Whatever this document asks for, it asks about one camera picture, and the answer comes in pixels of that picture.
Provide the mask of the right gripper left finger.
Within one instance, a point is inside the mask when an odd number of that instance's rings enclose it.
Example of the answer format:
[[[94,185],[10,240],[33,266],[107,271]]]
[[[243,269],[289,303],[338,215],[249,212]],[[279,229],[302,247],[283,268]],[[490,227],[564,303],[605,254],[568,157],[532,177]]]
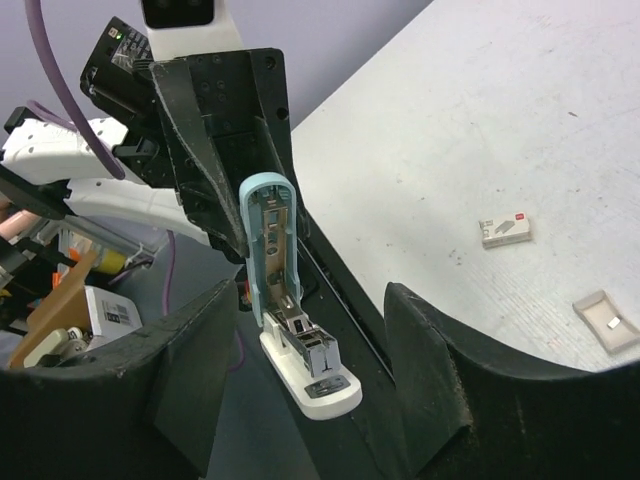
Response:
[[[59,366],[3,371],[2,477],[204,478],[236,317],[225,280]]]

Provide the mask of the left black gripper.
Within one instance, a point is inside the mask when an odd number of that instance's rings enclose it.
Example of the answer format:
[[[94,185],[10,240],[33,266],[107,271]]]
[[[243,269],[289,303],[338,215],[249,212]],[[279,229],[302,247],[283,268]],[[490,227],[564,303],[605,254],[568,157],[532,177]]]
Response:
[[[248,256],[239,188],[254,175],[254,298],[299,300],[298,235],[307,214],[291,163],[284,55],[274,48],[150,66],[188,223],[230,258]]]

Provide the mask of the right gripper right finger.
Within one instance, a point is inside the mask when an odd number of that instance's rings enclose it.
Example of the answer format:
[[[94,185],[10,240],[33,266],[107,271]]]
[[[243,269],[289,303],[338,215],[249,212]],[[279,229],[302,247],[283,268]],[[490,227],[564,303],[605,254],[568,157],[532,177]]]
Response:
[[[635,479],[639,365],[587,372],[442,313],[399,283],[384,321],[414,479]]]

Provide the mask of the light blue white stapler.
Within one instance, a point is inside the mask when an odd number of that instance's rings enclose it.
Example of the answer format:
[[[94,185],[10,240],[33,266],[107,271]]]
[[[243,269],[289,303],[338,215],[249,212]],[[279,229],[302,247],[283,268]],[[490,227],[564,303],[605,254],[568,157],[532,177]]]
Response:
[[[266,357],[307,418],[351,412],[362,400],[361,383],[342,364],[337,339],[302,309],[295,188],[280,174],[258,173],[242,182],[239,201],[248,293]]]

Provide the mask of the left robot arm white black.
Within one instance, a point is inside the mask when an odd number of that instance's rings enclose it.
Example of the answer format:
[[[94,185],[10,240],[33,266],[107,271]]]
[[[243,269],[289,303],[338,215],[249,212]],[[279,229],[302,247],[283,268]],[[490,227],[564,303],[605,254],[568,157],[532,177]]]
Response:
[[[308,217],[280,49],[244,48],[216,10],[157,10],[143,29],[109,20],[79,84],[101,111],[83,128],[35,106],[7,121],[10,200],[50,220],[110,216],[170,230],[244,265],[253,297],[300,296]]]

